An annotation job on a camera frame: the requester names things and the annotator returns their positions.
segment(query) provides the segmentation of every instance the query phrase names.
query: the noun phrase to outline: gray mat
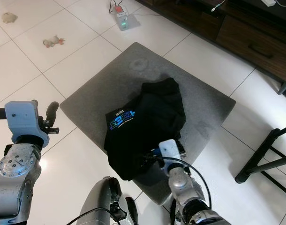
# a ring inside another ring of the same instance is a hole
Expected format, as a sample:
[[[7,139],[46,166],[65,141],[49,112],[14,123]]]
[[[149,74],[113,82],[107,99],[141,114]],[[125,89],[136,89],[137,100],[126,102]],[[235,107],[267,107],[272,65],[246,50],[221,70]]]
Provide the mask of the gray mat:
[[[105,114],[138,95],[142,83],[167,77],[173,77],[180,86],[186,113],[180,141],[187,152],[186,161],[193,163],[235,101],[139,43],[133,43],[60,107],[103,150],[107,130]],[[157,164],[134,182],[159,205],[170,195],[167,177]]]

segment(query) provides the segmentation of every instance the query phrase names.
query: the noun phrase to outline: power strip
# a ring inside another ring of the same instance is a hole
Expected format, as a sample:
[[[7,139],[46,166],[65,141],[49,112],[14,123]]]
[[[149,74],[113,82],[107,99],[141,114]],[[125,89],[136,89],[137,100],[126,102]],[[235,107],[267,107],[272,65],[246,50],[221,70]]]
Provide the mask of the power strip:
[[[128,29],[128,17],[126,12],[123,11],[121,6],[114,6],[113,12],[120,30]]]
[[[266,6],[274,6],[276,1],[275,0],[262,0],[263,3],[265,3]]]

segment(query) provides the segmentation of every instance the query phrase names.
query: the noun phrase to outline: stuffed toy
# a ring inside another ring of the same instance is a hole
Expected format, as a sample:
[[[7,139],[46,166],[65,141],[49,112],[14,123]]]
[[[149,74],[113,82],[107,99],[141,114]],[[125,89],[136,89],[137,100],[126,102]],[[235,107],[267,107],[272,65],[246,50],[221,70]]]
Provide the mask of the stuffed toy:
[[[58,36],[56,35],[48,40],[47,39],[43,40],[43,44],[46,46],[46,48],[49,48],[53,47],[55,44],[63,45],[64,41],[65,40],[63,38],[58,38]]]
[[[4,23],[13,23],[18,17],[12,13],[4,13],[2,14],[1,18]]]

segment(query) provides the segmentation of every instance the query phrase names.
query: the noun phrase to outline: white cable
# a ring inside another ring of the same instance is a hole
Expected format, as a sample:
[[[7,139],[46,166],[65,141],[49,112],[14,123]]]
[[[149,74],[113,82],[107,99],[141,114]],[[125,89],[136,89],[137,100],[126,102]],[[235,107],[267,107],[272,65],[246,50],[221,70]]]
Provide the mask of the white cable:
[[[211,12],[214,12],[216,10],[216,8],[221,6],[224,2],[225,2],[225,0],[223,0],[221,3],[217,4],[214,8],[212,8]]]
[[[281,6],[281,7],[286,7],[286,5],[280,4],[280,3],[278,2],[278,0],[275,0],[275,1],[276,1],[276,3],[277,3],[279,6]]]

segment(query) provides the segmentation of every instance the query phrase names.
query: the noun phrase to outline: black t-shirt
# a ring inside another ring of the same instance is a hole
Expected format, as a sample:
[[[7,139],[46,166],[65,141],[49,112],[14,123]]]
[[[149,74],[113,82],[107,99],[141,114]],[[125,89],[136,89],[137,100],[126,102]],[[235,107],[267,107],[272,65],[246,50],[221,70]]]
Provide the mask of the black t-shirt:
[[[160,142],[180,137],[186,117],[177,82],[143,83],[141,94],[108,113],[106,121],[109,164],[123,180],[132,180],[152,163],[144,155]]]

